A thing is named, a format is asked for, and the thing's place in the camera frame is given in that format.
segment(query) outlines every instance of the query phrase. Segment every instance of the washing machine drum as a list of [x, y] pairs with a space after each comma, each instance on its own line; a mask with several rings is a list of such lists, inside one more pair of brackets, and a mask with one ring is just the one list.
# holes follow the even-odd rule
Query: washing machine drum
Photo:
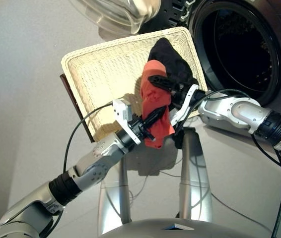
[[211, 89], [240, 89], [281, 113], [280, 0], [203, 0], [189, 29]]

